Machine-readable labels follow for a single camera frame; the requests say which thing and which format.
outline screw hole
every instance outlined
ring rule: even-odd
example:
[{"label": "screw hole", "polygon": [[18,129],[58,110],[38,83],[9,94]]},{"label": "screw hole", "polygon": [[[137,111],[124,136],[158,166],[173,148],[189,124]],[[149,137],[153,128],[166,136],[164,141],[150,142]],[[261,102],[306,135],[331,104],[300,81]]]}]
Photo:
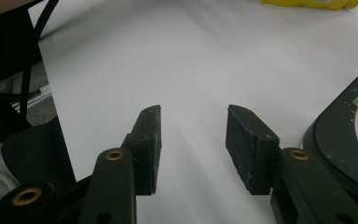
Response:
[{"label": "screw hole", "polygon": [[116,161],[116,160],[120,160],[121,158],[123,158],[124,156],[124,152],[122,151],[113,151],[110,152],[106,155],[106,158],[110,161]]},{"label": "screw hole", "polygon": [[310,159],[310,155],[303,150],[292,150],[290,151],[290,154],[293,158],[301,161],[307,161]]},{"label": "screw hole", "polygon": [[348,215],[343,214],[343,213],[336,213],[336,218],[340,222],[345,223],[345,224],[352,224],[353,223],[353,219],[351,217],[349,217]]},{"label": "screw hole", "polygon": [[108,223],[112,220],[112,216],[109,213],[101,213],[97,217],[97,222],[100,224]]},{"label": "screw hole", "polygon": [[20,191],[14,196],[12,203],[17,206],[23,206],[36,201],[42,195],[42,189],[29,188]]}]

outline white table surface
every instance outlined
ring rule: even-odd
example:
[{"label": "white table surface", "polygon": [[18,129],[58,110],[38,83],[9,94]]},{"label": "white table surface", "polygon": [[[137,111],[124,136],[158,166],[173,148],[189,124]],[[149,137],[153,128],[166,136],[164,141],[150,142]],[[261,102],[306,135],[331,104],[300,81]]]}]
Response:
[{"label": "white table surface", "polygon": [[161,105],[158,190],[138,197],[138,223],[268,224],[269,196],[248,193],[225,148],[227,107],[253,110],[281,147],[300,147],[358,76],[358,7],[65,0],[39,46],[77,179]]}]

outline yellow object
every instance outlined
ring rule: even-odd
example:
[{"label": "yellow object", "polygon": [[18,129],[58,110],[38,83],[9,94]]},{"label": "yellow object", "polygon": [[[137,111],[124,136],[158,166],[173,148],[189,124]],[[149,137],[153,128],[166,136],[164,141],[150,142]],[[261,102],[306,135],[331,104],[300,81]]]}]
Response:
[{"label": "yellow object", "polygon": [[358,0],[260,0],[260,2],[281,7],[324,7],[331,10],[343,7],[354,8],[358,5]]}]

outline brass screw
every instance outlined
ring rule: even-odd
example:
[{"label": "brass screw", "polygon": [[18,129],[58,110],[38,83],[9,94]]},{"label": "brass screw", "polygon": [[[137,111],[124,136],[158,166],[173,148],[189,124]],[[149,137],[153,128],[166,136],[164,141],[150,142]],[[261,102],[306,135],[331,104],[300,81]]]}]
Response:
[{"label": "brass screw", "polygon": [[290,155],[293,158],[300,160],[300,161],[307,161],[310,159],[310,155],[307,152],[305,152],[304,150],[298,150],[298,149],[291,150]]},{"label": "brass screw", "polygon": [[106,158],[110,161],[117,161],[123,157],[124,157],[124,152],[122,152],[122,151],[113,151],[113,152],[109,152],[106,155]]},{"label": "brass screw", "polygon": [[42,195],[42,189],[34,187],[20,191],[14,196],[12,203],[16,206],[23,206],[36,201]]}]

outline black cable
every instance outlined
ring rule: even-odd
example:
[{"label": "black cable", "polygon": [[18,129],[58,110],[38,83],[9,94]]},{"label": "black cable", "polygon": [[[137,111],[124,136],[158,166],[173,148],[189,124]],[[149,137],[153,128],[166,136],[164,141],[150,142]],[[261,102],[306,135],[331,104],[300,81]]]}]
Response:
[{"label": "black cable", "polygon": [[59,0],[48,0],[45,8],[37,19],[36,26],[30,38],[30,41],[27,46],[24,58],[24,68],[22,73],[21,81],[21,100],[20,100],[20,116],[23,119],[27,117],[27,106],[28,106],[28,94],[30,90],[30,81],[31,81],[31,71],[34,61],[34,56],[36,54],[36,47],[39,41],[39,38],[42,34],[43,29],[48,23],[51,13],[54,8],[57,6]]}]

